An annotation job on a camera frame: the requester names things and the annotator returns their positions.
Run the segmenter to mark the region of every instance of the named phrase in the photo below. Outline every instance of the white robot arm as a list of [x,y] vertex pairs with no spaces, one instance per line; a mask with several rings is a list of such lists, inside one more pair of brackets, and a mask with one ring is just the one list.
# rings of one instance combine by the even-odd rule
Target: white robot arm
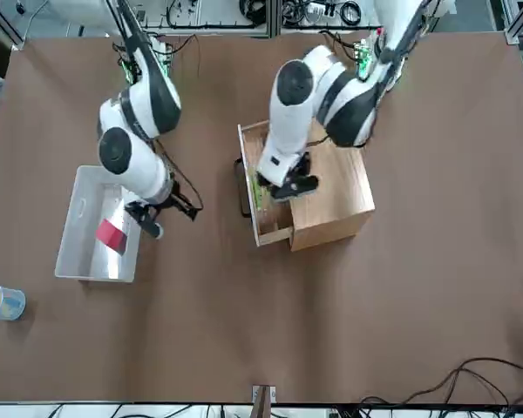
[[275,200],[313,192],[306,151],[312,118],[339,147],[362,147],[371,135],[377,107],[399,66],[421,34],[431,0],[375,0],[383,26],[376,37],[374,64],[361,77],[348,70],[326,46],[278,71],[269,104],[269,133],[257,166],[260,184]]
[[200,210],[180,193],[168,157],[153,150],[153,141],[178,124],[180,98],[127,1],[117,0],[116,6],[106,1],[126,54],[140,75],[139,81],[101,105],[98,158],[120,185],[138,197],[126,205],[126,211],[145,231],[160,238],[162,228],[155,218],[162,209],[176,207],[191,220]]

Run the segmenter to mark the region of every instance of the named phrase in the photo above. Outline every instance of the white plastic bin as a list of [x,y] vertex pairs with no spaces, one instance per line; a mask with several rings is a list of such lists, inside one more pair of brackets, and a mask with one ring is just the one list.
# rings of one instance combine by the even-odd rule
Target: white plastic bin
[[[141,228],[124,211],[129,193],[103,167],[78,168],[54,274],[59,278],[132,282]],[[95,238],[103,219],[123,217],[126,251],[120,255]]]

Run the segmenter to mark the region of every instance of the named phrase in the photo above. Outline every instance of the green object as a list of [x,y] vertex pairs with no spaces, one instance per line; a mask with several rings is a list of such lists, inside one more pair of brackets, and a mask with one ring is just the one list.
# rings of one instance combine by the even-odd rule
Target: green object
[[358,75],[361,78],[366,78],[370,70],[372,51],[365,39],[355,44],[355,60],[358,65]]
[[133,76],[130,69],[126,66],[126,63],[122,61],[122,70],[124,70],[124,76],[126,77],[126,82],[128,84],[133,84]]
[[265,195],[267,195],[268,191],[260,186],[257,180],[257,176],[255,173],[250,173],[250,183],[252,184],[252,189],[254,192],[254,206],[256,211],[260,211],[262,209],[262,199]]

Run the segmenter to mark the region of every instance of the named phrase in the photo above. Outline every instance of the wooden drawer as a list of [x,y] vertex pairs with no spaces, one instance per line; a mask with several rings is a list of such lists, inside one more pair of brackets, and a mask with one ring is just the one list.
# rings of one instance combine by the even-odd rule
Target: wooden drawer
[[268,135],[268,123],[241,127],[238,136],[241,141],[242,163],[248,190],[248,204],[254,228],[255,243],[265,246],[272,242],[290,239],[293,232],[293,217],[289,202],[277,203],[269,192],[257,183],[255,167],[262,155],[263,144]]
[[[311,171],[320,179],[320,185],[311,194],[277,203],[258,185],[255,174],[267,135],[267,121],[238,125],[256,244],[289,239],[295,251],[357,235],[375,209],[360,151],[337,148],[330,140],[309,148]],[[314,121],[309,142],[325,135]]]

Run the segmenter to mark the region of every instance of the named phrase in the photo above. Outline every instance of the drawer front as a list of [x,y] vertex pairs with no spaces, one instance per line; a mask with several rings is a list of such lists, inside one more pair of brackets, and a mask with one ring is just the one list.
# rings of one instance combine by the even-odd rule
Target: drawer front
[[246,181],[246,189],[248,191],[248,205],[251,213],[252,229],[254,230],[255,244],[258,246],[265,246],[273,242],[282,241],[284,239],[290,239],[290,237],[292,236],[293,228],[291,218],[290,226],[275,225],[274,230],[267,231],[266,228],[266,230],[262,232],[262,228],[260,225],[261,220],[259,217],[258,209],[255,204],[255,185],[252,184],[255,180],[252,179],[250,175],[252,172],[254,172],[255,167],[249,163],[249,161],[251,161],[251,156],[248,155],[248,147],[245,144],[245,141],[247,140],[245,139],[245,132],[252,130],[260,130],[261,128],[265,128],[267,130],[267,122],[261,122],[259,124],[246,126],[244,128],[238,125],[238,138],[241,143],[242,164],[244,165],[244,178]]

